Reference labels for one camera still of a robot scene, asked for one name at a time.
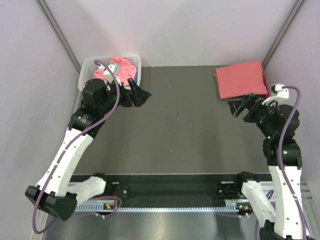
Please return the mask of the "salmon pink t shirt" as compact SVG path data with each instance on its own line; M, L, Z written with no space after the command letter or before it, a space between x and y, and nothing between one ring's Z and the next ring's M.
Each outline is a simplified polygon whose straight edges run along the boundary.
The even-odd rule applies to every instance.
M263 75L264 70L258 60L219 67L214 73L219 97L231 99L248 94L266 95Z

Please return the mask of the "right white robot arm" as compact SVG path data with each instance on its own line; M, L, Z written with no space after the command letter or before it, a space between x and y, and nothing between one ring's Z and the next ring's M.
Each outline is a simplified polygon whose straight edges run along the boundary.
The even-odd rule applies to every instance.
M262 240L312 239L302 206L302 154L294 139L300 125L296 106L254 94L230 100L228 105L234 118L247 109L243 121L256 124L265 137L262 150L273 182L275 205L264 193L258 175L248 171L236 174L233 184L220 184L220 198L247 200L256 215Z

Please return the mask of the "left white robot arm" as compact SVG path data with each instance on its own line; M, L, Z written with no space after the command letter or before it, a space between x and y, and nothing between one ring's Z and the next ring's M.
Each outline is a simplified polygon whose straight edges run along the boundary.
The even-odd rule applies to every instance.
M68 220L83 202L95 197L109 198L114 191L111 179L95 173L89 179L70 186L73 173L100 128L118 107L141 107L151 93L133 79L129 87L98 78L86 82L80 108L71 116L62 144L45 175L35 186L28 186L25 196L41 210L62 221Z

